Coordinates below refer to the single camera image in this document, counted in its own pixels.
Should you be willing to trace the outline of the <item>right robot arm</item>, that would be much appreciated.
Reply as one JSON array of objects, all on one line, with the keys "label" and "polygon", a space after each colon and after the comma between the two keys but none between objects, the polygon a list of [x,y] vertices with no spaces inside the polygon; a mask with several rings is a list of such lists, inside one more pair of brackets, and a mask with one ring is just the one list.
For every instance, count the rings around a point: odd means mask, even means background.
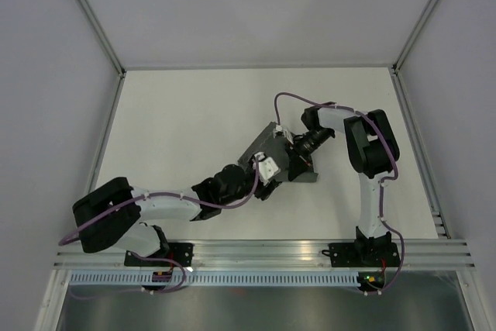
[{"label": "right robot arm", "polygon": [[384,111],[360,113],[334,103],[307,108],[301,116],[307,132],[286,145],[294,181],[313,165],[312,154],[337,132],[345,136],[348,158],[360,181],[360,218],[351,243],[330,243],[322,255],[332,267],[398,267],[395,231],[385,222],[387,181],[398,177],[398,143]]}]

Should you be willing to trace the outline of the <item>grey cloth napkin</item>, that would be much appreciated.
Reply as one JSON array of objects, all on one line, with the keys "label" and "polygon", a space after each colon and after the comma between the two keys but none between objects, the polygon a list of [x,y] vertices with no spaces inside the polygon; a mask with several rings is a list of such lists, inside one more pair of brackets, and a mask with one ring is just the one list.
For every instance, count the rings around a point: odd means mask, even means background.
[{"label": "grey cloth napkin", "polygon": [[258,152],[264,152],[267,156],[272,157],[281,169],[281,172],[274,178],[273,181],[280,181],[281,183],[289,182],[288,155],[286,153],[286,146],[289,142],[287,142],[284,137],[274,138],[273,129],[275,124],[275,122],[269,122],[269,124],[239,157],[237,164],[245,171],[254,171],[253,155]]}]

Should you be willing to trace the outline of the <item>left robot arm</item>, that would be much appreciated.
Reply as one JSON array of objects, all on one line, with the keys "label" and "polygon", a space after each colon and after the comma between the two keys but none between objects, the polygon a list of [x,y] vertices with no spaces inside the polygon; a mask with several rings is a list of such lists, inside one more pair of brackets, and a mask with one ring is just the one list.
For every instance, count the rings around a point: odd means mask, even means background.
[{"label": "left robot arm", "polygon": [[237,209],[253,197],[261,198],[280,171],[272,158],[255,160],[248,168],[229,164],[182,191],[150,191],[117,177],[74,203],[77,229],[65,242],[80,242],[85,253],[118,247],[160,266],[169,257],[169,246],[154,220],[205,221]]}]

